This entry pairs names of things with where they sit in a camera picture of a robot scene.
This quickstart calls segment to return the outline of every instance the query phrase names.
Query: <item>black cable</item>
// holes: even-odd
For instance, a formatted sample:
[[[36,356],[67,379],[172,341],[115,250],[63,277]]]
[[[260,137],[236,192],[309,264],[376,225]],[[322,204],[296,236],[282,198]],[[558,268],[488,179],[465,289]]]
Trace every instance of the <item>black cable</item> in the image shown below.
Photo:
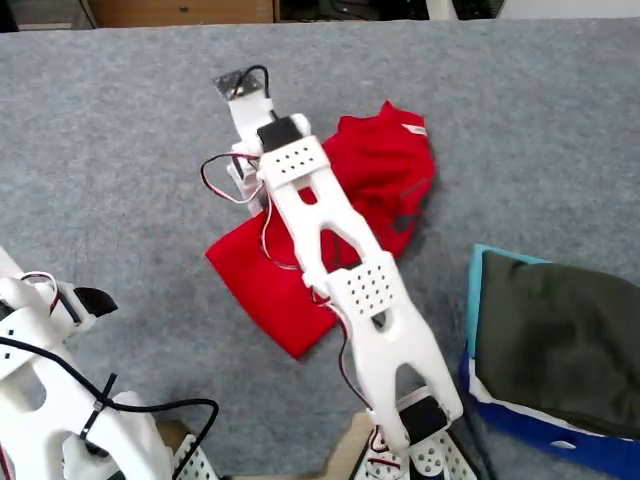
[[[189,398],[186,400],[178,400],[175,402],[163,403],[160,405],[150,405],[150,406],[134,406],[134,405],[125,405],[123,403],[114,402],[108,396],[104,395],[102,391],[97,388],[93,383],[87,380],[80,372],[78,372],[75,368],[69,365],[63,358],[59,357],[55,353],[51,353],[42,348],[36,347],[35,345],[31,345],[29,343],[21,342],[19,340],[13,340],[11,338],[0,337],[0,345],[6,345],[7,347],[17,348],[18,350],[24,350],[27,352],[31,352],[33,354],[39,355],[41,357],[46,358],[47,360],[51,360],[52,362],[57,363],[64,371],[66,371],[69,375],[71,375],[74,380],[76,380],[80,385],[82,385],[91,395],[93,395],[97,401],[102,403],[105,407],[112,408],[121,412],[130,412],[130,413],[157,413],[164,412],[167,410],[174,410],[176,408],[182,407],[191,407],[197,405],[206,405],[211,407],[211,415],[209,419],[205,423],[200,433],[197,435],[196,440],[191,444],[191,447],[187,451],[185,457],[180,461],[176,469],[173,471],[172,479],[177,480],[178,476],[187,465],[187,462],[191,459],[195,451],[198,449],[204,438],[211,430],[213,423],[218,416],[218,411],[220,410],[218,404],[208,398]]]
[[[480,455],[480,459],[484,464],[484,468],[487,471],[487,476],[489,480],[499,480],[498,474],[496,472],[496,467],[493,465],[493,461],[491,460],[491,455],[485,448],[484,443],[480,439],[480,435],[478,434],[478,430],[476,426],[473,424],[473,420],[468,412],[467,405],[464,406],[464,413],[462,414],[464,418],[464,423],[467,426],[467,430],[471,434],[471,438],[473,439],[473,443],[475,444],[476,450],[478,451],[478,455]]]
[[[271,92],[269,91],[269,70],[267,70],[267,67],[265,67],[264,65],[257,64],[251,65],[242,73],[242,75],[238,77],[238,80],[236,81],[236,84],[233,88],[233,98],[236,98],[238,96],[238,89],[240,88],[240,86],[242,86],[243,82],[247,78],[247,75],[255,70],[260,70],[264,74],[264,96],[266,98],[271,98]],[[278,119],[278,114],[275,110],[271,110],[271,112],[269,113],[271,113],[271,116],[274,120]]]
[[[87,19],[87,21],[89,22],[89,25],[91,25],[91,28],[93,28],[94,30],[96,28],[98,28],[98,26],[96,25],[96,23],[93,21],[93,17],[91,16],[91,14],[88,12],[87,10],[87,6],[84,4],[84,0],[78,0],[78,3],[80,4],[80,8],[82,9],[82,12],[84,13],[85,18]]]
[[[109,375],[109,380],[107,380],[107,384],[102,389],[102,395],[104,395],[105,397],[109,395],[111,389],[113,388],[113,384],[116,383],[116,378],[118,378],[118,376],[115,373],[111,373],[111,375]],[[91,427],[98,418],[98,415],[100,415],[100,412],[102,412],[103,410],[104,404],[100,404],[99,408],[96,408],[96,406],[94,406],[93,412],[91,412],[91,415],[89,416],[89,420],[87,420],[87,422],[84,424],[84,427],[82,427],[82,430],[80,432],[80,440],[85,441],[87,439],[89,430],[91,430]]]

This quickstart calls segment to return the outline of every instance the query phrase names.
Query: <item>red and white wire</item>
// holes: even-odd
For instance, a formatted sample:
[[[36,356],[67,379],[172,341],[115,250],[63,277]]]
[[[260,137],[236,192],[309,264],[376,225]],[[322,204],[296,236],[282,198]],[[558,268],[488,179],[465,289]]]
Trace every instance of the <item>red and white wire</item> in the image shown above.
[[[269,253],[269,249],[267,248],[267,228],[271,223],[272,215],[273,215],[273,200],[271,200],[271,195],[269,195],[269,192],[267,192],[267,213],[265,216],[264,223],[262,224],[262,231],[260,232],[260,245],[262,246],[262,253],[264,253],[265,256],[269,260],[271,260],[273,263],[275,263],[278,267],[284,270],[300,270],[300,267],[298,265],[280,262],[275,258],[273,258]]]
[[[209,165],[210,163],[215,162],[219,158],[226,158],[226,157],[240,157],[240,158],[246,159],[247,161],[249,161],[249,160],[259,160],[260,159],[260,157],[256,157],[255,155],[247,155],[247,154],[244,154],[244,153],[235,153],[235,152],[221,153],[219,155],[211,157],[209,160],[206,160],[200,166],[200,176],[202,177],[202,182],[205,184],[205,186],[209,190],[211,190],[213,193],[215,193],[219,197],[224,198],[225,200],[228,200],[228,201],[233,202],[233,203],[238,204],[238,205],[243,205],[245,203],[249,203],[254,198],[256,198],[258,193],[260,193],[260,190],[262,190],[262,187],[264,186],[262,184],[262,182],[256,187],[256,189],[247,198],[238,199],[238,198],[235,198],[232,195],[229,195],[227,192],[225,192],[221,188],[216,187],[213,183],[211,183],[211,181],[207,177],[207,172],[206,172],[207,165]]]
[[[13,475],[11,474],[11,467],[9,467],[9,462],[7,461],[8,455],[3,446],[0,445],[0,467],[2,467],[2,473],[5,476],[6,480],[13,480]]]
[[[53,300],[51,300],[51,303],[49,304],[49,315],[51,315],[55,310],[56,305],[58,305],[58,301],[60,300],[60,290],[58,289],[58,282],[50,273],[40,271],[27,272],[22,275],[22,277],[20,277],[20,280],[24,281],[30,278],[46,278],[51,282],[51,285],[53,286]]]

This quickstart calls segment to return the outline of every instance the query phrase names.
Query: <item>mounting holes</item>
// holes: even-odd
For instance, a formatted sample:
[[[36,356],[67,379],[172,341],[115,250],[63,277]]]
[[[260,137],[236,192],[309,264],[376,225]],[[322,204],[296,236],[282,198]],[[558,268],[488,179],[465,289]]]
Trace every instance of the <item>mounting holes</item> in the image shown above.
[[[378,332],[386,331],[391,325],[391,321],[387,318],[384,312],[376,313],[371,317],[371,322]]]

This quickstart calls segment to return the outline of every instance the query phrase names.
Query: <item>white plastic part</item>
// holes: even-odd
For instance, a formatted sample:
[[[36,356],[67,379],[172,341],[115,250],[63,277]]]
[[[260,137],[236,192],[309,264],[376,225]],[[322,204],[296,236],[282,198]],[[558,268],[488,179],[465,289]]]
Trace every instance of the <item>white plastic part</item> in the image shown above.
[[[258,138],[258,129],[273,121],[271,111],[273,101],[265,96],[264,90],[235,98],[229,102],[233,123],[242,139],[242,150],[249,155],[260,155],[262,144]]]
[[[409,458],[418,473],[426,478],[477,480],[477,475],[446,431],[435,433],[412,445],[409,448]],[[391,452],[376,453],[368,448],[362,456],[353,480],[410,480],[408,464],[404,464],[399,470],[372,462],[371,459],[400,461],[400,458]]]
[[[451,0],[426,0],[430,20],[457,20],[458,14]]]
[[[65,313],[68,316],[68,312],[64,311],[61,302],[49,316],[52,294],[46,285],[29,285],[14,278],[0,279],[0,298],[15,310],[0,322],[0,336],[41,347],[77,369],[62,345],[62,340],[71,335],[75,327],[69,321],[70,317],[64,316]],[[76,313],[85,319],[89,316],[84,309]],[[44,403],[38,408],[31,405],[23,393],[21,380],[30,371],[46,391]],[[141,405],[133,393],[120,394],[116,400]],[[63,443],[70,434],[80,435],[95,403],[95,398],[56,363],[1,346],[0,444],[15,466],[16,480],[63,478]],[[127,478],[171,478],[171,457],[148,415],[125,414],[106,408],[96,418],[87,440],[109,452]],[[82,456],[71,461],[73,468],[83,471]],[[103,480],[97,476],[90,478]]]
[[[232,114],[234,112],[234,108],[232,105],[234,102],[229,103]],[[257,100],[253,101],[252,106],[256,112],[259,112],[260,108],[264,108],[261,105],[261,103],[259,103]],[[240,116],[240,115],[234,116],[234,122],[236,122],[236,127],[238,127],[238,123],[242,122],[247,116],[246,112],[244,112],[244,109],[249,109],[249,106],[247,105],[243,106],[242,113],[244,114],[244,116]],[[309,120],[307,120],[307,117],[305,117],[300,113],[295,113],[291,115],[290,118],[293,121],[294,125],[296,126],[298,132],[300,132],[302,136],[311,135],[311,124],[309,123]],[[245,138],[247,139],[247,141],[236,143],[235,145],[233,145],[233,147],[231,147],[231,151],[238,152],[238,153],[249,153],[251,155],[261,155],[262,145],[260,144],[258,135],[257,134],[250,135],[249,133],[247,133],[247,130],[249,128],[251,127],[247,127],[247,129],[243,128],[243,132],[245,134]],[[240,174],[238,173],[238,170],[236,169],[236,166],[233,164],[232,161],[230,161],[227,164],[227,173],[229,174],[229,176],[232,178],[232,180],[238,187],[238,190],[240,191],[242,198],[247,199],[253,194],[253,192],[255,192],[256,188],[258,188],[259,182],[256,177],[256,171],[246,159],[242,157],[238,157],[237,162],[240,165],[243,176],[242,177],[240,176]],[[247,208],[249,209],[249,213],[251,213],[252,217],[255,217],[256,215],[258,215],[262,211],[260,198],[258,197],[250,201],[247,204]]]
[[[236,148],[239,149],[242,147],[241,146],[239,147],[238,145],[234,145],[234,149]],[[259,186],[258,179],[256,178],[256,171],[246,159],[242,157],[238,157],[237,162],[240,165],[240,168],[242,169],[244,178],[240,177],[240,175],[238,174],[238,171],[236,170],[236,166],[233,164],[232,161],[230,161],[227,164],[227,173],[229,174],[233,182],[236,184],[236,187],[238,187],[238,190],[240,191],[242,198],[246,200],[253,194],[253,192],[255,192],[256,188],[258,188]],[[262,211],[262,205],[260,205],[260,196],[257,196],[256,198],[248,202],[247,208],[249,209],[249,213],[251,214],[252,217],[255,217],[256,215],[258,215]]]
[[[184,438],[182,445],[180,445],[180,448],[173,457],[174,468],[178,466],[195,440],[196,437],[191,434]],[[213,467],[207,460],[202,448],[198,447],[189,460],[189,463],[187,463],[187,466],[180,472],[178,480],[218,480],[218,477],[213,471]]]
[[[333,174],[314,136],[264,154],[258,177],[293,239],[305,285],[345,316],[360,387],[370,415],[394,452],[409,440],[396,407],[396,371],[411,366],[433,392],[449,421],[462,415],[462,403],[427,323],[411,302],[390,253],[383,251],[364,217],[356,212]],[[299,190],[310,187],[317,202],[305,203]],[[321,256],[320,232],[336,232],[358,252],[361,265],[328,273]],[[384,315],[378,328],[372,317]]]

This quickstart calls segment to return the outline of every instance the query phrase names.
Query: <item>wire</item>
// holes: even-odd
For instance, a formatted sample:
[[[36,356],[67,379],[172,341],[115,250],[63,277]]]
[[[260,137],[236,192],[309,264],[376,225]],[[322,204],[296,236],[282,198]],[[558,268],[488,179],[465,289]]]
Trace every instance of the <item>wire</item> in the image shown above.
[[[371,436],[369,437],[369,449],[373,450],[376,453],[385,453],[389,451],[389,447],[384,445],[382,448],[376,448],[376,438],[380,434],[380,425],[376,425],[376,428],[373,432],[371,432]]]
[[[103,394],[102,391],[97,388],[93,383],[91,383],[87,378],[85,378],[78,370],[73,368],[69,363],[67,363],[63,358],[59,357],[55,353],[49,352],[42,348],[36,347],[35,345],[31,345],[29,343],[20,342],[18,340],[13,340],[11,338],[0,337],[0,345],[5,345],[7,347],[17,348],[19,350],[24,350],[27,352],[34,353],[41,357],[44,357],[52,362],[57,363],[64,371],[66,371],[69,375],[71,375],[80,385],[82,385],[91,395],[95,397],[95,399],[103,404],[105,407],[112,408],[114,410],[120,412],[130,412],[130,413],[157,413],[164,412],[167,410],[174,410],[176,408],[182,407],[191,407],[198,405],[205,405],[211,407],[211,415],[209,419],[205,423],[200,433],[197,435],[195,441],[191,444],[189,451],[185,455],[185,457],[180,461],[178,466],[173,472],[172,479],[177,480],[178,476],[187,465],[195,451],[198,449],[204,438],[211,430],[213,423],[218,416],[219,407],[218,404],[211,399],[208,398],[189,398],[186,400],[178,400],[175,402],[163,403],[160,405],[151,405],[151,406],[135,406],[135,405],[125,405],[123,403],[118,403],[110,399],[107,395]]]
[[[396,462],[392,462],[391,460],[386,460],[384,458],[372,457],[368,458],[367,462],[369,463],[380,463],[382,465],[388,465],[390,467],[400,468],[400,464]]]
[[[259,160],[259,158],[260,158],[260,157],[256,157],[255,155],[246,155],[244,153],[235,153],[235,152],[220,153],[219,155],[216,155],[214,157],[211,157],[208,160],[205,160],[205,162],[200,166],[200,176],[202,177],[202,183],[204,183],[205,186],[209,190],[211,190],[213,193],[215,193],[219,197],[224,198],[225,200],[233,202],[233,203],[235,203],[237,205],[243,205],[245,203],[249,203],[254,198],[256,198],[256,195],[258,195],[258,193],[262,189],[262,187],[263,187],[262,182],[256,187],[256,189],[253,191],[253,193],[251,195],[249,195],[249,197],[244,198],[244,199],[237,199],[237,198],[229,195],[225,191],[221,190],[220,188],[216,187],[207,178],[207,172],[206,172],[207,165],[209,165],[212,162],[215,162],[219,158],[225,158],[225,157],[241,157],[241,158],[247,159],[247,161],[249,161],[249,160]]]
[[[242,73],[242,75],[238,77],[236,85],[233,88],[233,98],[238,96],[238,90],[242,86],[242,83],[254,70],[260,70],[264,74],[264,95],[267,98],[271,98],[271,92],[269,91],[269,70],[267,70],[267,67],[265,67],[264,65],[251,65]]]
[[[467,406],[464,407],[464,412],[462,414],[462,418],[464,419],[464,423],[467,426],[467,430],[471,434],[471,438],[473,439],[473,443],[475,444],[476,450],[482,459],[482,463],[484,464],[484,468],[487,471],[487,476],[489,480],[498,480],[498,474],[496,472],[496,467],[493,465],[493,461],[491,460],[491,455],[485,448],[484,443],[480,440],[480,435],[478,434],[478,430],[473,424],[473,420],[468,413]]]
[[[2,466],[2,473],[6,480],[12,480],[11,469],[9,468],[9,462],[7,461],[7,455],[4,451],[4,447],[0,445],[0,466]]]
[[[267,214],[265,216],[264,223],[262,224],[262,230],[260,231],[260,245],[262,246],[262,253],[264,253],[269,260],[271,260],[273,263],[275,263],[278,267],[282,268],[283,270],[301,270],[301,268],[298,265],[292,265],[289,263],[280,262],[275,258],[273,258],[269,253],[269,249],[267,248],[267,227],[271,223],[272,213],[273,213],[273,200],[271,200],[271,195],[269,195],[269,193],[267,192]]]
[[[89,11],[87,10],[87,6],[84,4],[84,0],[78,0],[78,3],[80,4],[80,8],[82,9],[82,12],[84,13],[85,18],[89,22],[89,25],[91,25],[91,28],[93,28],[94,30],[96,28],[98,28],[98,26],[96,25],[96,22],[93,21],[93,17],[91,16]]]
[[[56,305],[58,305],[58,301],[60,300],[60,290],[58,289],[58,282],[50,273],[39,271],[27,272],[22,277],[20,277],[20,280],[24,281],[28,280],[29,278],[46,278],[53,284],[53,300],[51,300],[51,303],[49,304],[49,315],[51,315],[55,310]]]
[[[344,315],[340,311],[340,309],[332,303],[326,302],[323,304],[323,306],[327,307],[329,310],[336,314],[339,320],[338,325],[340,325],[340,328],[342,329],[343,341],[342,346],[340,347],[340,353],[338,354],[338,368],[340,369],[342,378],[344,378],[344,381],[347,383],[351,391],[356,394],[356,396],[362,401],[362,403],[364,403],[365,407],[371,409],[371,405],[367,401],[364,394],[358,388],[356,388],[355,384],[349,379],[347,370],[344,365],[344,354],[347,348],[347,342],[349,341],[349,330]]]

